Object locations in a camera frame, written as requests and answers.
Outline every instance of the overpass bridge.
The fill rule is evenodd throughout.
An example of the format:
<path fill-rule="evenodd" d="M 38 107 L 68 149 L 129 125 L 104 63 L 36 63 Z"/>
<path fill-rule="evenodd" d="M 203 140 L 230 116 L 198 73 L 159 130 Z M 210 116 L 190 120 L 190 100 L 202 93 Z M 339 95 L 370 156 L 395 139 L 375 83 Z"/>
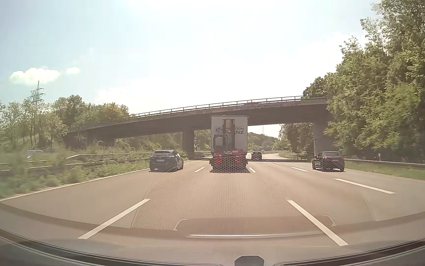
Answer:
<path fill-rule="evenodd" d="M 67 146 L 83 147 L 103 141 L 112 145 L 115 139 L 160 133 L 183 133 L 183 149 L 194 151 L 194 131 L 210 129 L 211 115 L 248 116 L 248 125 L 312 122 L 315 152 L 334 149 L 323 131 L 332 115 L 327 98 L 302 96 L 224 102 L 187 106 L 121 117 L 112 121 L 69 128 L 63 140 Z"/>

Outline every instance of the rear bumper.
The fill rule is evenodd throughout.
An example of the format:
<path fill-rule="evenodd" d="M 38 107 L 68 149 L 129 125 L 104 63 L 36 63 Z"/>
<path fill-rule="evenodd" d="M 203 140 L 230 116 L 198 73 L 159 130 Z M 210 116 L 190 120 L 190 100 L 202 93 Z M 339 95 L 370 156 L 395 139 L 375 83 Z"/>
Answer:
<path fill-rule="evenodd" d="M 333 162 L 333 161 L 323 161 L 321 162 L 321 168 L 327 169 L 345 169 L 345 163 Z"/>
<path fill-rule="evenodd" d="M 150 168 L 157 168 L 162 170 L 168 170 L 171 168 L 176 167 L 176 163 L 156 163 L 156 162 L 150 162 Z"/>
<path fill-rule="evenodd" d="M 214 165 L 246 165 L 248 161 L 245 156 L 216 157 L 209 160 L 209 164 Z"/>

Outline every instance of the sky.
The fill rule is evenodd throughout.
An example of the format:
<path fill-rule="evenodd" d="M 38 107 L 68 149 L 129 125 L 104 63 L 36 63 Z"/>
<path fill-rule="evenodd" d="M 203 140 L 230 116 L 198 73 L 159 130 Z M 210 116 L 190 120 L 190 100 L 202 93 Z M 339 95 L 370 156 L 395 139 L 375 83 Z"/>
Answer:
<path fill-rule="evenodd" d="M 345 40 L 365 42 L 373 2 L 0 0 L 0 99 L 21 102 L 38 81 L 46 102 L 78 94 L 135 114 L 300 96 Z"/>

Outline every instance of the semi-trailer truck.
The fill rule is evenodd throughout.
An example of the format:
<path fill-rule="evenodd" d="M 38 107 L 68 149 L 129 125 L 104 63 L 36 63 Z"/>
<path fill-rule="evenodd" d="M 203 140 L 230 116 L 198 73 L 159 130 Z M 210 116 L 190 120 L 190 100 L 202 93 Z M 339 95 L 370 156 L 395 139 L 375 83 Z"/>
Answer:
<path fill-rule="evenodd" d="M 211 154 L 213 170 L 247 167 L 247 116 L 211 116 Z"/>

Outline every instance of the distant car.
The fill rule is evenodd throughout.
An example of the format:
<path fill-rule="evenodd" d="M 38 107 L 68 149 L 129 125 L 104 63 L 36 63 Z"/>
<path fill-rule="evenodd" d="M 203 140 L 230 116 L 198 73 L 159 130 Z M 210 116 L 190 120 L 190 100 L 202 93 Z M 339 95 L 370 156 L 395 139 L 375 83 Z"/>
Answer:
<path fill-rule="evenodd" d="M 338 151 L 322 151 L 312 160 L 313 169 L 319 168 L 321 171 L 338 168 L 340 172 L 345 169 L 344 158 Z"/>
<path fill-rule="evenodd" d="M 27 159 L 32 158 L 34 155 L 41 155 L 43 154 L 43 150 L 28 150 L 26 153 Z"/>
<path fill-rule="evenodd" d="M 150 171 L 168 172 L 183 169 L 184 161 L 175 150 L 157 150 L 150 156 Z"/>
<path fill-rule="evenodd" d="M 262 159 L 262 152 L 261 151 L 253 151 L 252 152 L 252 160 L 261 160 Z"/>

